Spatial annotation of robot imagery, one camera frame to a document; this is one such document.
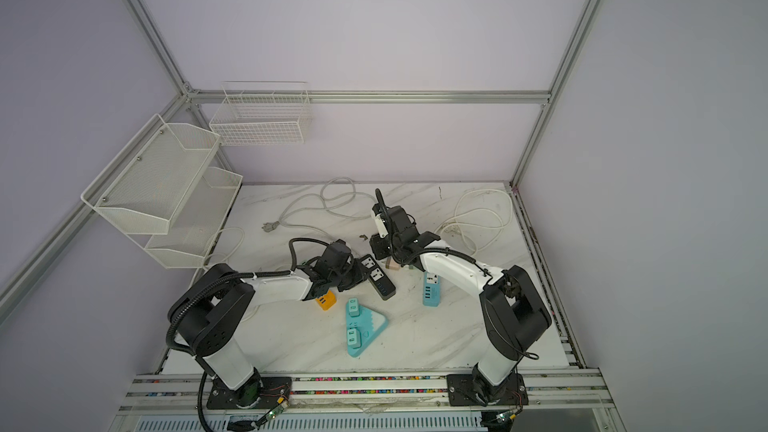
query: triangular blue power strip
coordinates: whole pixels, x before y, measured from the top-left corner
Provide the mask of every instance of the triangular blue power strip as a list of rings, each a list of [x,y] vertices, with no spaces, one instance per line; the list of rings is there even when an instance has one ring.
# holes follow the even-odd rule
[[[351,298],[346,303],[346,351],[353,357],[360,356],[387,324],[386,317]]]

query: table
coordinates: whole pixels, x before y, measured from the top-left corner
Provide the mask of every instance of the table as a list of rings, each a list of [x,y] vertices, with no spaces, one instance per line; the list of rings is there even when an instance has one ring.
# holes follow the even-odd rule
[[[243,186],[226,221],[227,227],[239,227],[245,231],[242,245],[228,260],[230,266],[238,272],[283,270],[290,264],[287,247],[290,238],[303,236],[327,240],[318,232],[301,228],[281,226],[272,232],[262,229],[265,223],[276,221],[295,198],[307,193],[320,193],[321,187]],[[356,187],[358,191],[371,195],[376,188],[380,188],[386,204],[404,207],[415,218],[420,232],[435,231],[444,220],[453,216],[454,207],[465,192],[480,188],[504,190],[501,182],[357,184]],[[325,195],[332,197],[350,190],[350,185],[334,184],[327,187]],[[370,219],[372,204],[369,198],[357,196],[348,206],[336,209],[351,216],[366,216],[364,220],[338,218],[323,211],[304,211],[287,221],[324,229],[333,237],[346,241],[356,255],[369,254],[367,240],[376,233],[376,226]],[[317,207],[320,200],[305,198],[296,204],[296,207],[301,206]],[[478,207],[493,209],[504,220],[509,215],[509,201],[497,192],[466,197],[459,212]],[[486,212],[478,212],[462,220],[486,226],[498,225],[498,220]],[[484,245],[494,235],[494,231],[480,228],[465,230],[465,234],[479,245]],[[452,247],[467,252],[457,234],[444,232],[442,237]],[[239,240],[238,231],[223,232],[214,251],[227,254]],[[322,246],[297,243],[296,252],[301,263],[320,254]],[[523,267],[544,296],[514,216],[498,240],[481,251],[477,259],[503,268],[513,265]],[[458,371],[474,366],[490,345],[477,298],[443,279],[440,305],[427,307],[422,304],[423,272],[408,268],[384,270],[397,287],[395,296],[386,302],[380,299],[370,283],[364,282],[347,292],[336,293],[338,302],[326,312],[314,301],[264,304],[252,318],[240,324],[235,339],[254,366],[264,373]],[[358,358],[352,358],[346,351],[345,305],[352,297],[357,297],[361,305],[389,319],[387,329]],[[540,360],[523,359],[520,369],[569,366],[554,325],[529,351],[538,354]],[[195,374],[200,371],[200,366],[192,357],[172,350],[162,373]]]

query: mesh basket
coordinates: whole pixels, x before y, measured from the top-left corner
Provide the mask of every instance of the mesh basket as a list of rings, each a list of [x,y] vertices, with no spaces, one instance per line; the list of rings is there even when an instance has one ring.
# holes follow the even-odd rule
[[[208,167],[166,235],[153,235],[144,250],[166,268],[202,267],[243,176]]]
[[[225,146],[303,144],[312,123],[305,82],[225,82],[210,121]]]
[[[219,148],[219,135],[165,123],[96,203],[123,234],[168,234]]]

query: white wire basket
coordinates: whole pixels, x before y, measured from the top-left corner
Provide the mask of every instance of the white wire basket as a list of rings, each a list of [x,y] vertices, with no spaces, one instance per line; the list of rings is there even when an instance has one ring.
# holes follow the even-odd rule
[[[126,235],[168,234],[219,148],[214,132],[156,120],[160,128],[106,192],[92,202],[81,195]]]
[[[312,123],[306,82],[223,82],[210,121],[224,146],[303,144]]]
[[[150,237],[144,250],[166,268],[203,267],[243,176],[208,167],[168,234]]]

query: black mounting plate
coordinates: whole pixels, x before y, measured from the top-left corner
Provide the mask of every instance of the black mounting plate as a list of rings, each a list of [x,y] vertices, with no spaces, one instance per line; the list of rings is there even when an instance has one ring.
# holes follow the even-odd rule
[[[256,405],[251,409],[264,409],[271,410],[277,406],[277,399],[281,395],[286,398],[290,398],[290,388],[293,384],[293,379],[290,377],[262,377],[261,378],[262,389],[259,393],[259,399],[256,401]],[[232,392],[227,388],[217,388],[214,386],[208,394],[208,403],[206,405],[208,410],[232,410],[236,409],[235,399],[232,396]]]
[[[472,392],[472,374],[450,374],[446,376],[448,382],[448,403],[452,406],[478,405],[468,396],[473,396]],[[524,388],[523,376],[520,374],[511,374],[509,376],[504,397],[499,399],[494,405],[528,405],[528,391]]]

